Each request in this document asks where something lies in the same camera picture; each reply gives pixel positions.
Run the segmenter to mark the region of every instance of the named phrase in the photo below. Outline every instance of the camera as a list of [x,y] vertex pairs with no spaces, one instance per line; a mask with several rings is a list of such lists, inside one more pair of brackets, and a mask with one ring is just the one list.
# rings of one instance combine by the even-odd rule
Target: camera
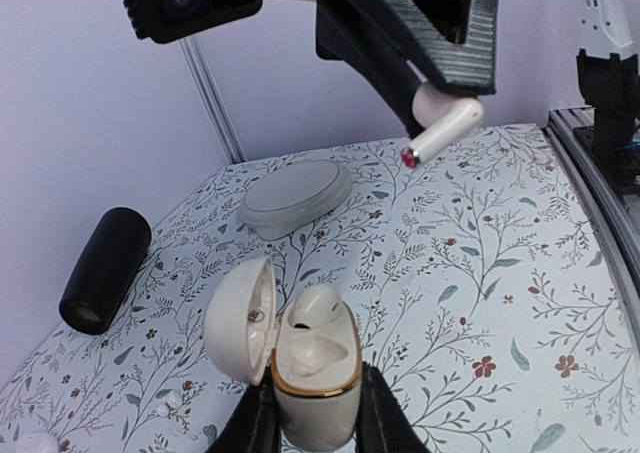
[[262,0],[123,0],[139,39],[165,44],[255,15]]

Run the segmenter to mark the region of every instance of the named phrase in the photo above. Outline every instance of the leaf pattern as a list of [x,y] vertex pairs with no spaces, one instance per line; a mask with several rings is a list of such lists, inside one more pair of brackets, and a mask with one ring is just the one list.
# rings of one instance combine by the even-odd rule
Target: leaf pattern
[[[419,170],[403,166],[405,145],[217,172],[154,230],[109,331],[63,326],[16,373],[0,393],[0,438],[45,430],[65,451],[168,453],[197,437],[205,451],[246,385],[206,360],[204,311],[231,268],[270,255],[278,312],[315,283],[342,293],[364,359],[432,453],[637,450],[640,370],[623,305],[542,132],[479,129]],[[238,224],[252,184],[310,158],[350,169],[342,205],[275,241]],[[172,390],[182,405],[160,414]]]
[[564,435],[565,431],[565,427],[560,423],[554,423],[548,426],[531,447],[531,453],[548,450]]

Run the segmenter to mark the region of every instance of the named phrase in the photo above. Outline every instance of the camera lens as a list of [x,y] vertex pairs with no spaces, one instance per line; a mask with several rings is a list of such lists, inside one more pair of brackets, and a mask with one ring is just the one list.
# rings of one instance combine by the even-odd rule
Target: camera lens
[[169,16],[185,18],[197,13],[202,0],[164,0],[164,9]]

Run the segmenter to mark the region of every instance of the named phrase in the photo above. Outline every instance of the small white object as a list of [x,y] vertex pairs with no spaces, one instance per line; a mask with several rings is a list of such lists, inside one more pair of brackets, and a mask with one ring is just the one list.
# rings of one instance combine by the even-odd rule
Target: small white object
[[169,408],[171,408],[172,410],[180,408],[183,404],[182,395],[178,393],[176,390],[171,390],[167,394],[165,400]]
[[351,193],[349,170],[330,160],[295,163],[258,180],[238,219],[264,240],[276,240],[340,205]]
[[[296,327],[294,312],[305,327]],[[288,305],[279,324],[275,315],[271,260],[236,266],[207,308],[207,356],[225,375],[253,385],[271,359],[287,439],[305,451],[337,450],[353,434],[360,402],[362,350],[353,314],[335,290],[319,285]]]
[[291,326],[316,328],[337,320],[344,311],[338,292],[329,285],[313,285],[302,291],[291,306]]
[[160,403],[158,406],[156,406],[156,414],[160,418],[166,418],[167,416],[169,416],[169,406],[166,403]]
[[413,99],[413,116],[426,131],[414,138],[403,153],[408,166],[415,167],[435,158],[456,140],[464,138],[484,117],[477,98],[446,95],[423,83]]
[[27,433],[16,442],[16,453],[58,453],[59,451],[57,438],[46,432]]

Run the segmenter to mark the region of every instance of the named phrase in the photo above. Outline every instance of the black cylindrical object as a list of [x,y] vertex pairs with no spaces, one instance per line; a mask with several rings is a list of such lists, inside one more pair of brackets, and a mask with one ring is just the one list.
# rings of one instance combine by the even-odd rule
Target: black cylindrical object
[[150,243],[151,228],[139,213],[129,208],[105,213],[64,290],[62,319],[82,333],[107,331]]

